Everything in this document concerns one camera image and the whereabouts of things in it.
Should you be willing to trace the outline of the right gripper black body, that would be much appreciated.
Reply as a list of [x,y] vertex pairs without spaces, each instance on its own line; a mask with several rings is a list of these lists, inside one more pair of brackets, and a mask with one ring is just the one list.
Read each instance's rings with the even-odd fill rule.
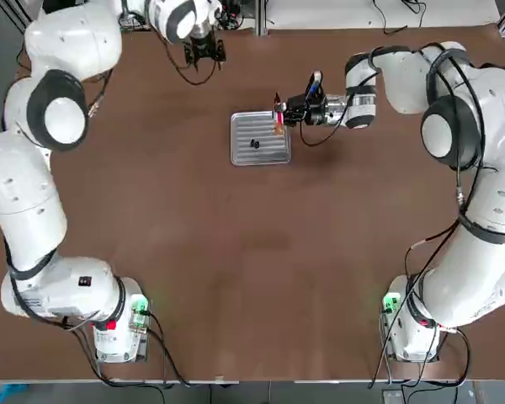
[[305,101],[305,95],[299,94],[289,98],[289,125],[301,122],[306,125],[325,124],[325,98],[312,97]]

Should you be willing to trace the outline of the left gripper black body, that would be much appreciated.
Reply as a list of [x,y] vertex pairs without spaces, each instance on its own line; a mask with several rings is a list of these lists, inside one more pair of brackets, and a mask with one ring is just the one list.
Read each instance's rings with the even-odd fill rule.
[[190,50],[194,60],[202,58],[217,59],[217,45],[214,35],[206,35],[202,38],[190,38]]

